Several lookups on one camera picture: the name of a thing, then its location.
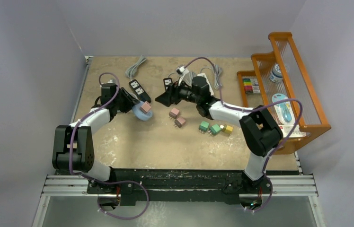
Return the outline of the black strip with green USB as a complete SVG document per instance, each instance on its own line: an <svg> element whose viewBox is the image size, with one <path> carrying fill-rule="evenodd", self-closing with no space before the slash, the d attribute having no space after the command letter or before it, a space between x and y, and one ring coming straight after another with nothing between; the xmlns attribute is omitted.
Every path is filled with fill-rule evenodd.
<svg viewBox="0 0 354 227"><path fill-rule="evenodd" d="M173 79L170 78L170 77L164 78L164 79L163 79L163 84L164 84L164 89L165 89L165 91L167 91L168 88L173 85Z"/></svg>

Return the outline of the black strip with pink plugs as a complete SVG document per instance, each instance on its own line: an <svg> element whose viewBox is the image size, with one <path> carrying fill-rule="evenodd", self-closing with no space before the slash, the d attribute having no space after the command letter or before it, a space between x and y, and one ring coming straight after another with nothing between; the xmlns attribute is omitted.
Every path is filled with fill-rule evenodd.
<svg viewBox="0 0 354 227"><path fill-rule="evenodd" d="M143 102L151 103L151 97L148 95L148 93L145 91L145 89L136 79L131 80L129 82L129 86L133 90L133 92L137 95L139 100Z"/></svg>

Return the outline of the light blue round socket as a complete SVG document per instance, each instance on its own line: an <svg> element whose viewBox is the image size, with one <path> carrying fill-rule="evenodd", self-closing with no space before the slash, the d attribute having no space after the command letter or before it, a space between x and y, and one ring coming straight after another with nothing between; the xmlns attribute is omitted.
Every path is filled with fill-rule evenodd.
<svg viewBox="0 0 354 227"><path fill-rule="evenodd" d="M153 111L151 109L151 111L147 114L144 114L141 110L140 110L140 106L143 104L143 101L140 101L138 104L134 105L132 107L132 111L134 113L134 115L141 121L148 121L150 118L153 117Z"/></svg>

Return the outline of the pink plug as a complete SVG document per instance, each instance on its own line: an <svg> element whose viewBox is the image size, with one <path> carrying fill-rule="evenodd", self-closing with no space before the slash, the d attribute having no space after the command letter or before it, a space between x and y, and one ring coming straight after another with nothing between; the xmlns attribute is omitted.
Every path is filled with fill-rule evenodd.
<svg viewBox="0 0 354 227"><path fill-rule="evenodd" d="M151 105L149 102L144 102L141 106L140 106L140 110L144 113L147 114L151 111Z"/></svg>

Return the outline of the pink plug adapter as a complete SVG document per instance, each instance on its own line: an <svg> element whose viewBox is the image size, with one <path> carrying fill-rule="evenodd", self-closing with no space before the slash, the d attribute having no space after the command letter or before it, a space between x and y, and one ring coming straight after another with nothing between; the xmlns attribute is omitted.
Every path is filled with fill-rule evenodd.
<svg viewBox="0 0 354 227"><path fill-rule="evenodd" d="M180 110L177 108L172 108L169 113L169 117L172 119L176 119L180 115Z"/></svg>
<svg viewBox="0 0 354 227"><path fill-rule="evenodd" d="M174 120L174 124L176 127L181 128L186 124L186 119L183 117L178 117Z"/></svg>

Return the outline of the white power strip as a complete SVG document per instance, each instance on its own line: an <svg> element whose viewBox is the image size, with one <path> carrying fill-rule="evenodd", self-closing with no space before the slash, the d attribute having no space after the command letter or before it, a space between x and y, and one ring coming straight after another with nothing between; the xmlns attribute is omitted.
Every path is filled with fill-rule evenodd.
<svg viewBox="0 0 354 227"><path fill-rule="evenodd" d="M211 86L211 84L210 84L210 82L209 82L209 80L208 80L207 75L206 75L205 73L199 73L199 74L197 74L196 76L197 76L197 77L202 77L202 78L204 78L204 79L206 80L206 83L207 83L208 88L209 88L209 92L210 92L210 94L213 96L213 95L214 95L214 90L213 90L213 88L212 88L212 86Z"/></svg>

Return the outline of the green plug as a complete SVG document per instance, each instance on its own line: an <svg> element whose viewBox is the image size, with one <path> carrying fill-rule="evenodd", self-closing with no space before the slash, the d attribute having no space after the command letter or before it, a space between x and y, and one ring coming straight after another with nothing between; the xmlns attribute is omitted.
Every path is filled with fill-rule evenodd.
<svg viewBox="0 0 354 227"><path fill-rule="evenodd" d="M206 121L202 121L199 126L198 130L202 133L206 133L209 130L210 124Z"/></svg>

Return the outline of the green plug adapter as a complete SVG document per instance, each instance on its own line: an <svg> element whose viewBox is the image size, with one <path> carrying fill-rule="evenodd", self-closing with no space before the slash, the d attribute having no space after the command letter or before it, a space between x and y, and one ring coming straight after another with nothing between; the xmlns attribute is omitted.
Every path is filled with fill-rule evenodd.
<svg viewBox="0 0 354 227"><path fill-rule="evenodd" d="M213 136L218 135L221 132L221 127L218 124L214 124L209 128L208 132Z"/></svg>

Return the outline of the yellow plug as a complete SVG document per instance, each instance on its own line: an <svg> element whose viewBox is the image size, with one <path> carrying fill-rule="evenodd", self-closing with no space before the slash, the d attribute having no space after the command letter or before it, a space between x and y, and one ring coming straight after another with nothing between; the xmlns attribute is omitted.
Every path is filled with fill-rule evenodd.
<svg viewBox="0 0 354 227"><path fill-rule="evenodd" d="M223 133L228 135L230 135L233 131L233 127L230 125L221 125L220 128Z"/></svg>

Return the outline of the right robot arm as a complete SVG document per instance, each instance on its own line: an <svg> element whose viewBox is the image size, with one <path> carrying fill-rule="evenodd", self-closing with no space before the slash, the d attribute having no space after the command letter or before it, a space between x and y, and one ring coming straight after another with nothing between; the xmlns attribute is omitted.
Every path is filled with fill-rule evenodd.
<svg viewBox="0 0 354 227"><path fill-rule="evenodd" d="M250 150L248 164L242 179L243 189L254 192L265 175L268 156L278 147L283 133L266 106L254 109L227 106L210 93L210 85L204 77L194 77L191 85L175 82L155 98L164 106L176 105L180 101L195 103L199 114L210 120L225 121L239 126Z"/></svg>

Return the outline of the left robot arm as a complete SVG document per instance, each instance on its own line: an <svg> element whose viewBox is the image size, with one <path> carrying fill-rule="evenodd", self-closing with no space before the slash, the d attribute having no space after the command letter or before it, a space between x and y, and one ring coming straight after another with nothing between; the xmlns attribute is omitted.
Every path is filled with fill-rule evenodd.
<svg viewBox="0 0 354 227"><path fill-rule="evenodd" d="M101 190L113 193L117 189L117 180L112 177L111 167L96 160L93 135L118 113L129 112L139 102L115 83L102 85L101 95L85 116L69 125L56 127L52 156L54 169L97 180Z"/></svg>

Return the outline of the black aluminium robot base frame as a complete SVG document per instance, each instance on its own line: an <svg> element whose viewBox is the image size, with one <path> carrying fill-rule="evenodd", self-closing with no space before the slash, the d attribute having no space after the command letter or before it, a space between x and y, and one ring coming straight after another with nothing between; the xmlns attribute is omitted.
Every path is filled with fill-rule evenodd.
<svg viewBox="0 0 354 227"><path fill-rule="evenodd" d="M138 201L223 202L258 206L272 196L318 194L314 178L294 171L270 171L259 183L244 180L241 170L115 170L116 184L94 183L57 172L44 183L43 196L89 196L133 206Z"/></svg>

